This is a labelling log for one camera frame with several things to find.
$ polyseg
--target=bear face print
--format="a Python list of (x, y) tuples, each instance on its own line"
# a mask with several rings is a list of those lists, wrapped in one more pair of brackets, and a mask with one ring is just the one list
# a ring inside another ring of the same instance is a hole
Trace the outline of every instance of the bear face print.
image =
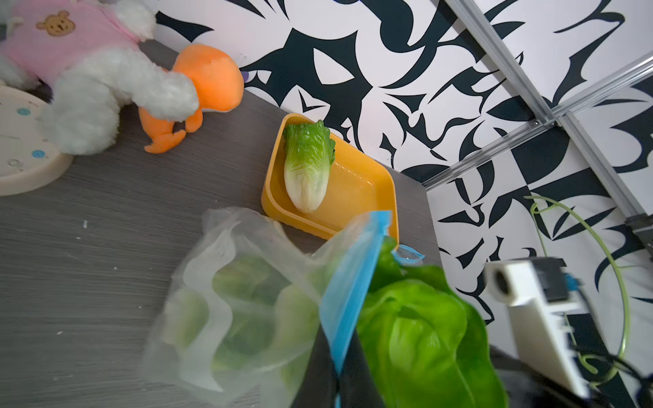
[(75, 23), (68, 19), (70, 15), (66, 10), (51, 14), (46, 17), (45, 21), (37, 23), (37, 28), (45, 30), (53, 37), (63, 37), (75, 31)]

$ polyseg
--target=yellow plastic tray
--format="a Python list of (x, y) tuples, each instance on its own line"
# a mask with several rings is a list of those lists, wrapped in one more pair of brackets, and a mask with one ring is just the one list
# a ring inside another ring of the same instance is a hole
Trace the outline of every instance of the yellow plastic tray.
[(310, 214), (295, 208), (283, 180), (283, 130), (286, 125), (300, 123), (314, 122), (300, 114), (286, 115), (281, 122), (261, 195), (265, 213), (270, 218), (327, 240), (356, 215), (392, 210), (389, 234), (399, 242), (397, 198), (392, 176), (384, 166), (333, 134), (331, 139), (336, 141), (336, 161), (331, 166), (324, 201)]

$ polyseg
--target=black cable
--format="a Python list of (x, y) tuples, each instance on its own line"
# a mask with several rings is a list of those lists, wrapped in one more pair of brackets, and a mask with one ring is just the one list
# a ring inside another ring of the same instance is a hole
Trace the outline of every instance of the black cable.
[(621, 358), (607, 353), (605, 351), (596, 351), (592, 349), (588, 349), (586, 347), (579, 347), (579, 346), (570, 346), (570, 349), (577, 351), (579, 353), (583, 354), (594, 354), (596, 356), (608, 358), (612, 360), (612, 363), (617, 363), (622, 367), (625, 367), (627, 370), (621, 370), (621, 372), (624, 372), (637, 381), (639, 381), (640, 390), (637, 393), (637, 403), (641, 408), (653, 408), (653, 397), (651, 396), (650, 393), (650, 388), (651, 385), (653, 385), (653, 373), (649, 375), (647, 378), (642, 377), (642, 375), (629, 363), (623, 361)]

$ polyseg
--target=clear plastic bag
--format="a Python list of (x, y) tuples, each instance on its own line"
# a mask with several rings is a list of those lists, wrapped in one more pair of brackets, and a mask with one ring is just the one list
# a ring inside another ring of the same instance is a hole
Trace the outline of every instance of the clear plastic bag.
[(389, 215), (359, 216), (313, 255), (252, 210), (209, 210), (203, 223), (203, 238), (172, 276), (143, 376), (216, 406), (260, 386), (264, 407), (288, 407), (321, 316), (332, 349), (346, 352)]

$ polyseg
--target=romaine lettuce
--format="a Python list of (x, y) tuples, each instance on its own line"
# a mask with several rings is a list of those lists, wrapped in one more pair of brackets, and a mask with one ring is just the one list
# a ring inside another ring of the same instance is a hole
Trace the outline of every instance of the romaine lettuce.
[(301, 212), (314, 212), (327, 193), (331, 164), (336, 159), (336, 142), (330, 135), (322, 121), (288, 125), (283, 130), (286, 191)]

